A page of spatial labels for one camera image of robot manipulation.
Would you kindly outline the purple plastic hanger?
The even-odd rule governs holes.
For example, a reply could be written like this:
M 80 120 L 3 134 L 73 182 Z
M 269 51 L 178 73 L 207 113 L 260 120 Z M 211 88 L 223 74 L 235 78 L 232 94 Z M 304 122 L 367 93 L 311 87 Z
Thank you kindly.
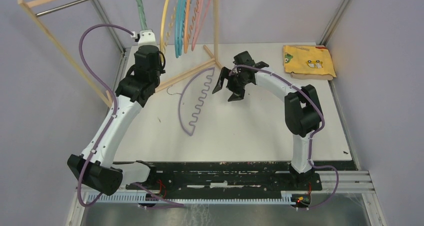
M 195 133 L 202 108 L 212 89 L 215 71 L 215 67 L 202 69 L 187 81 L 180 92 L 171 93 L 171 86 L 166 88 L 168 95 L 178 96 L 177 118 L 182 131 L 188 136 Z

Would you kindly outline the orange wavy plastic hanger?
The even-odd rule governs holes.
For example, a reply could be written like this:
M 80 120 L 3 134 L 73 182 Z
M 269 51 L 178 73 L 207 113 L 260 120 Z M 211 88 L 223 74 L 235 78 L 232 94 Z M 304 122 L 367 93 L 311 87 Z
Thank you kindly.
M 183 52 L 186 54 L 188 52 L 189 47 L 189 40 L 191 36 L 191 30 L 189 27 L 189 19 L 190 19 L 190 13 L 191 13 L 191 5 L 192 0 L 186 0 L 185 4 L 185 16 L 184 16 L 184 29 L 183 29 Z

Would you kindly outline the pink wire hanger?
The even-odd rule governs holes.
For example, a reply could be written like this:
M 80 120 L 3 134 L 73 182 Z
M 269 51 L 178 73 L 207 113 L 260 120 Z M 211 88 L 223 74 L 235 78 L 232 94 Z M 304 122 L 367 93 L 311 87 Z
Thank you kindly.
M 192 35 L 191 51 L 194 51 L 200 32 L 202 31 L 204 21 L 209 12 L 212 0 L 196 0 L 194 8 L 193 26 L 194 33 Z

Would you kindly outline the yellow plastic hanger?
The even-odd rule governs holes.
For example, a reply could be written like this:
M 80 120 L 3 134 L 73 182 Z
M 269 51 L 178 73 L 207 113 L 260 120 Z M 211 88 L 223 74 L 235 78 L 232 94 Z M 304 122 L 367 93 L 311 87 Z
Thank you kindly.
M 161 25 L 160 25 L 160 42 L 159 47 L 160 51 L 166 54 L 166 49 L 169 44 L 169 39 L 171 36 L 171 29 L 173 28 L 175 21 L 176 9 L 171 10 L 172 14 L 169 20 L 167 20 L 168 9 L 170 7 L 170 0 L 165 0 L 161 16 Z

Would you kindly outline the green plastic hanger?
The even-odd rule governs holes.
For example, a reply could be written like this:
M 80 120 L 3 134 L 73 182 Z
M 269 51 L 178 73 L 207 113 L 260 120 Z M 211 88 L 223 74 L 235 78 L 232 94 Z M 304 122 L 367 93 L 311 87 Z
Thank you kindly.
M 148 26 L 147 26 L 147 21 L 146 21 L 146 16 L 145 16 L 143 0 L 135 0 L 135 1 L 136 1 L 136 4 L 137 4 L 137 10 L 138 10 L 141 29 L 147 30 Z

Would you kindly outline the teal plastic hanger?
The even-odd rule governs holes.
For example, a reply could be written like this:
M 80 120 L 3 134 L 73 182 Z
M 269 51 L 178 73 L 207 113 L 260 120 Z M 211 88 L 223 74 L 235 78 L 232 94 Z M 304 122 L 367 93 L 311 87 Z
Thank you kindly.
M 174 51 L 175 57 L 179 58 L 182 55 L 183 50 L 183 30 L 184 30 L 184 19 L 185 8 L 187 0 L 177 0 L 176 7 L 176 18 L 175 18 L 175 29 L 174 29 Z

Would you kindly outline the blue wavy plastic hanger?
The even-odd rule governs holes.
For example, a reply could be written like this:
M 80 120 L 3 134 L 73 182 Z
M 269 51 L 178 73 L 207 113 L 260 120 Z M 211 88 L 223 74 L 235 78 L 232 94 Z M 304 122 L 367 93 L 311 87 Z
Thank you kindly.
M 178 58 L 183 52 L 183 38 L 185 32 L 186 16 L 189 15 L 187 6 L 191 5 L 191 0 L 177 0 L 174 28 L 174 50 L 175 57 Z

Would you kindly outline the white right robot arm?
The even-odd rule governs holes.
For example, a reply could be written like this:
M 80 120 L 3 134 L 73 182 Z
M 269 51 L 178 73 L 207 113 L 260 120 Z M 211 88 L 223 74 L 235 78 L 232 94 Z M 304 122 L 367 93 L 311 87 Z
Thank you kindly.
M 308 174 L 314 169 L 313 137 L 325 126 L 317 90 L 312 85 L 297 86 L 275 73 L 269 64 L 255 62 L 249 52 L 234 56 L 234 67 L 223 67 L 213 93 L 226 87 L 232 92 L 228 101 L 245 96 L 246 85 L 254 84 L 271 92 L 284 103 L 284 121 L 293 134 L 293 155 L 290 162 L 289 184 L 301 190 L 309 183 Z

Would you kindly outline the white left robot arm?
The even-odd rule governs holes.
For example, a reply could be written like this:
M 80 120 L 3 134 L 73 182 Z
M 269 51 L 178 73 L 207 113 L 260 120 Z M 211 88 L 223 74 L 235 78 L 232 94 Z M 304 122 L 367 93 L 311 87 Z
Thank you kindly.
M 67 165 L 80 185 L 104 195 L 114 194 L 120 186 L 138 182 L 145 189 L 157 184 L 153 165 L 142 161 L 114 164 L 116 151 L 132 121 L 146 105 L 165 73 L 161 51 L 154 45 L 142 45 L 134 54 L 135 64 L 119 82 L 114 103 L 92 143 L 80 155 L 72 154 Z

